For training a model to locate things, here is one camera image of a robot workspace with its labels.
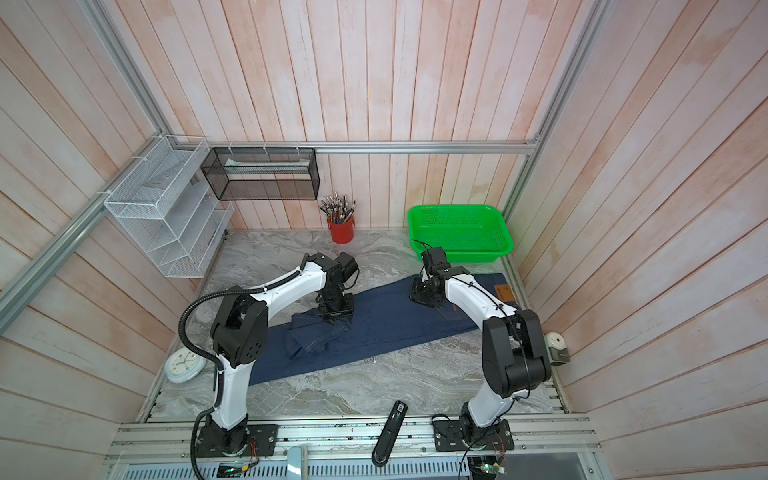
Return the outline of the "red metal pencil bucket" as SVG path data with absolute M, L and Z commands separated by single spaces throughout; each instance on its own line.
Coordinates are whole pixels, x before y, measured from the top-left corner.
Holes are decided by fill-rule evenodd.
M 327 222 L 331 240 L 338 245 L 345 245 L 354 239 L 355 220 L 349 217 L 340 223 L 329 220 Z

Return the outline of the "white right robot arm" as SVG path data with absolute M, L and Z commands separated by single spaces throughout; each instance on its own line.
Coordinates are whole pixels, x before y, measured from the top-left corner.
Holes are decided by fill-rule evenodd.
M 421 252 L 423 262 L 409 298 L 437 308 L 448 301 L 459 307 L 482 333 L 484 382 L 462 408 L 460 424 L 466 435 L 489 430 L 512 408 L 551 378 L 548 347 L 537 314 L 495 297 L 470 272 L 452 266 L 439 247 Z

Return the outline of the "green plastic basket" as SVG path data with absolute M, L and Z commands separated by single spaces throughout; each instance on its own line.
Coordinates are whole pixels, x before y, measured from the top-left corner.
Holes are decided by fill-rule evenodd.
M 428 247 L 440 247 L 449 263 L 493 263 L 514 249 L 501 212 L 488 205 L 414 206 L 407 222 L 418 259 Z

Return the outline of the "aluminium frame rail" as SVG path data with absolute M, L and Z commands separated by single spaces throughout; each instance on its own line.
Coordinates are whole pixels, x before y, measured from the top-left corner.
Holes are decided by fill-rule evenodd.
M 389 141 L 296 141 L 296 142 L 240 142 L 240 147 L 254 148 L 309 148 L 317 154 L 525 154 L 521 176 L 513 184 L 513 190 L 506 197 L 503 215 L 509 216 L 517 206 L 522 191 L 525 189 L 535 157 L 544 148 L 547 136 L 556 122 L 557 116 L 565 105 L 579 69 L 584 66 L 589 56 L 591 44 L 603 26 L 606 14 L 614 7 L 613 1 L 584 1 L 586 7 L 584 23 L 576 37 L 574 50 L 566 63 L 553 97 L 536 137 L 526 140 L 389 140 Z M 133 170 L 141 165 L 149 152 L 167 135 L 166 121 L 160 117 L 156 101 L 150 97 L 146 82 L 138 73 L 135 63 L 126 53 L 122 40 L 118 37 L 114 23 L 106 12 L 102 1 L 78 1 L 76 5 L 85 18 L 99 34 L 110 55 L 117 60 L 117 67 L 128 75 L 128 86 L 138 92 L 143 107 L 150 111 L 150 116 L 160 123 L 159 131 L 148 137 L 145 143 L 109 180 L 105 186 L 83 206 L 65 228 L 45 246 L 45 248 L 10 282 L 1 293 L 1 331 L 6 332 L 31 301 L 41 292 L 46 284 L 58 273 L 75 250 L 90 236 L 92 231 L 107 214 L 105 202 L 116 191 L 118 185 L 128 178 Z

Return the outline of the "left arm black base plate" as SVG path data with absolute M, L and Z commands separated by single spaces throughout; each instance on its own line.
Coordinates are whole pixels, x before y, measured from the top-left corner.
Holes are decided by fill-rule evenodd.
M 276 424 L 241 424 L 232 430 L 224 430 L 215 423 L 204 425 L 197 431 L 195 457 L 269 457 L 275 451 L 277 430 Z

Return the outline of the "dark blue denim trousers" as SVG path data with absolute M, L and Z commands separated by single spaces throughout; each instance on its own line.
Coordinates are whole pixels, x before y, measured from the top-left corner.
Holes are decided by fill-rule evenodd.
M 349 319 L 331 324 L 313 308 L 271 327 L 249 384 L 334 368 L 477 329 L 448 301 L 436 308 L 411 301 L 414 279 L 409 276 L 355 295 Z

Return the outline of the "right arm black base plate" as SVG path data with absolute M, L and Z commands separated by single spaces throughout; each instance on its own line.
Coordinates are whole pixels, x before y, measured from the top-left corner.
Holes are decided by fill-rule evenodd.
M 460 420 L 447 418 L 432 422 L 435 449 L 438 452 L 496 451 L 505 453 L 515 449 L 510 425 L 507 420 L 474 428 Z

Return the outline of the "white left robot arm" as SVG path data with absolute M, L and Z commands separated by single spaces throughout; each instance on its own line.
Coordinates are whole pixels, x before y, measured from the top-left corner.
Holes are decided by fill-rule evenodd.
M 254 363 L 266 350 L 269 321 L 295 301 L 313 294 L 322 339 L 351 323 L 354 300 L 345 282 L 359 274 L 353 256 L 305 255 L 301 264 L 270 283 L 222 293 L 223 301 L 211 325 L 217 368 L 216 399 L 211 419 L 225 432 L 247 418 L 246 394 Z

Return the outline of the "white round clock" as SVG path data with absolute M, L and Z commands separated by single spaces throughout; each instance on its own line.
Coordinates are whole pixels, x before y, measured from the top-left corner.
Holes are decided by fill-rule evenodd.
M 206 359 L 182 347 L 172 353 L 164 364 L 164 373 L 173 384 L 186 383 L 198 376 L 206 365 Z

